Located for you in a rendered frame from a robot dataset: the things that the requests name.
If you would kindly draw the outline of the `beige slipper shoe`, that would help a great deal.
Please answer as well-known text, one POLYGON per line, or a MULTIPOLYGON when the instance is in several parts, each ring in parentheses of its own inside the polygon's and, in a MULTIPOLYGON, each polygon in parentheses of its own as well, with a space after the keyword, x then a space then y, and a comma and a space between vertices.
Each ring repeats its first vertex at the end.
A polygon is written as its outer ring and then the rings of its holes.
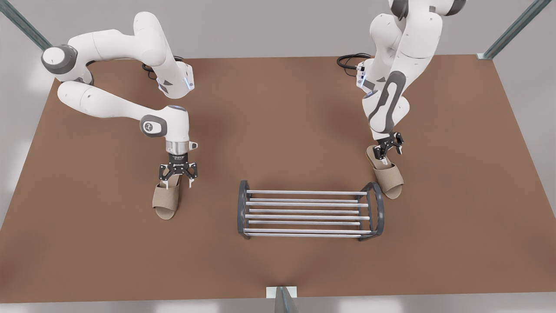
POLYGON ((387 156, 381 160, 375 158, 373 148, 375 148, 375 145, 367 147, 366 155, 373 166, 377 182, 387 198, 396 199, 401 194, 404 184, 399 168, 391 163, 387 156))
POLYGON ((165 188, 165 181, 160 180, 155 187, 152 207, 159 218, 169 220, 173 218, 179 203, 179 176, 169 178, 169 189, 165 188))

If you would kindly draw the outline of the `grey metal shoe rack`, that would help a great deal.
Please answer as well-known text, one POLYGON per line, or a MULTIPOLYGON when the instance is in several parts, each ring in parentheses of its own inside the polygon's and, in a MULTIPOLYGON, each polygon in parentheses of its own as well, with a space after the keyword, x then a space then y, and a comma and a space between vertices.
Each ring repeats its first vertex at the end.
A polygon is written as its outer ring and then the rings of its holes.
POLYGON ((253 190, 243 180, 238 193, 238 233, 252 236, 356 238, 384 231, 384 202, 378 183, 360 191, 253 190))

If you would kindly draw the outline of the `silver frame post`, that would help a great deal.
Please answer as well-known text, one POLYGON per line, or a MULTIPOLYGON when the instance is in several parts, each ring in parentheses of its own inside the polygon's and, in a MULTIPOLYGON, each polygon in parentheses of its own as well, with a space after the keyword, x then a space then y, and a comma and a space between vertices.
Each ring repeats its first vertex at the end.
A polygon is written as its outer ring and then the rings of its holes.
POLYGON ((296 286, 266 287, 266 298, 275 300, 274 313, 299 313, 294 302, 296 297, 298 297, 296 286))
POLYGON ((550 2, 552 0, 534 0, 485 52, 476 54, 477 59, 494 59, 550 2))
POLYGON ((52 44, 8 0, 0 0, 0 12, 42 51, 52 44))

